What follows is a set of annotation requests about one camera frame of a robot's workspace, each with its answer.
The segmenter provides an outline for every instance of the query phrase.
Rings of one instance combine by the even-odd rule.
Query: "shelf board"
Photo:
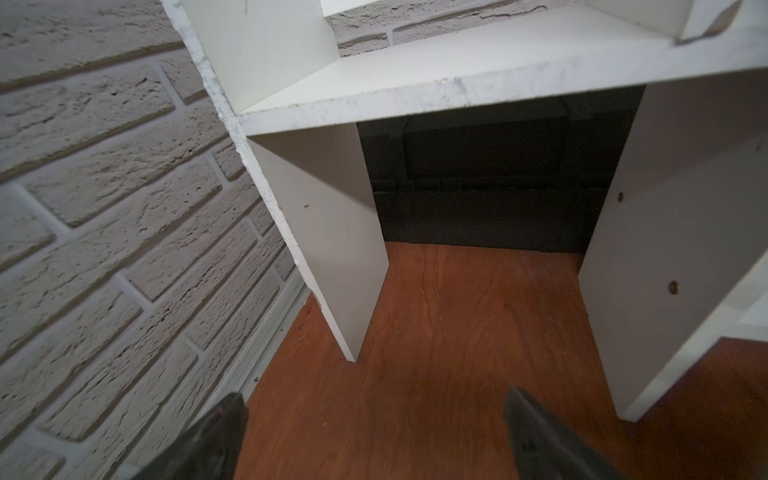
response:
[[[675,45],[589,7],[341,58],[240,112],[247,135],[768,66],[768,28]]]

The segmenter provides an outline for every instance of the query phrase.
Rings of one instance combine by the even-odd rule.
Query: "dark object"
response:
[[[133,480],[231,480],[247,422],[243,396],[230,393]]]
[[[521,480],[624,479],[525,390],[509,391],[504,418]]]

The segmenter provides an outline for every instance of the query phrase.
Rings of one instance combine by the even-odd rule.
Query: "white painted brick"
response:
[[[285,243],[277,228],[243,259],[216,295],[195,316],[185,333],[201,349],[206,349],[232,312],[240,305],[255,282],[269,268],[272,260]]]
[[[0,193],[0,270],[53,241],[43,227],[15,198]]]
[[[129,462],[146,465],[188,428],[190,421],[216,388],[224,370],[251,335],[279,289],[270,275],[259,282],[211,344],[204,363],[189,376],[163,407],[157,421],[150,426],[127,457]]]
[[[206,99],[183,115],[163,119],[147,134],[51,165],[26,187],[63,221],[77,226],[226,134],[213,104]]]
[[[65,478],[101,480],[117,468],[125,451],[152,420],[194,364],[197,356],[181,342],[155,363],[107,419],[91,448]]]
[[[126,277],[150,300],[156,300],[259,198],[253,181],[241,178],[142,257]]]
[[[156,0],[6,0],[0,89],[181,45]]]
[[[2,95],[0,180],[172,108],[150,65],[113,67]]]
[[[245,220],[230,230],[130,335],[121,337],[107,356],[100,357],[76,381],[58,408],[41,424],[45,431],[81,441],[114,407],[163,348],[216,292],[255,244]]]
[[[288,276],[293,272],[295,266],[296,264],[293,262],[293,255],[290,254],[290,250],[283,248],[283,251],[275,259],[275,270],[280,274],[280,278],[288,280]]]
[[[380,0],[331,17],[336,40],[342,44],[354,38],[386,33],[430,18],[473,8],[498,0]]]
[[[387,40],[386,33],[382,33],[372,37],[356,38],[347,43],[342,43],[339,45],[339,53],[342,57],[349,57],[350,55],[380,50],[386,47],[389,47],[389,41]]]
[[[138,192],[95,230],[0,286],[0,357],[68,310],[144,245],[220,189],[200,159]]]
[[[459,12],[454,15],[428,20],[415,25],[397,28],[392,32],[395,45],[422,38],[443,35],[465,28],[478,27],[493,22],[500,22],[518,15],[543,12],[550,8],[559,8],[581,3],[581,0],[514,0],[491,5],[487,8]]]
[[[0,439],[34,415],[140,311],[122,292],[107,286],[91,295],[80,313],[62,319],[34,349],[23,349],[21,358],[0,367]]]
[[[214,147],[214,158],[227,180],[234,180],[245,171],[240,154],[229,138]]]
[[[253,220],[253,224],[256,225],[256,228],[262,235],[275,224],[270,215],[270,211],[266,209],[266,204],[264,204],[264,202],[256,205],[249,217]]]
[[[60,455],[17,443],[0,458],[0,472],[9,480],[50,480],[63,464]]]
[[[160,66],[184,103],[205,96],[203,79],[186,48],[168,54],[160,60]]]

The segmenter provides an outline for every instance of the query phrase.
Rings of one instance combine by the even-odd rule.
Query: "wood grain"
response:
[[[237,480],[517,478],[502,418],[511,385],[630,478],[759,478],[768,344],[721,340],[638,424],[622,422],[581,301],[580,256],[387,251],[357,363],[314,300],[302,309],[248,402]]]

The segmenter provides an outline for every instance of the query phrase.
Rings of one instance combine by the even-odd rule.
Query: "brick wall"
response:
[[[379,50],[583,0],[380,0],[331,17],[342,56]]]
[[[0,32],[0,472],[127,477],[293,261],[159,2],[3,2]]]

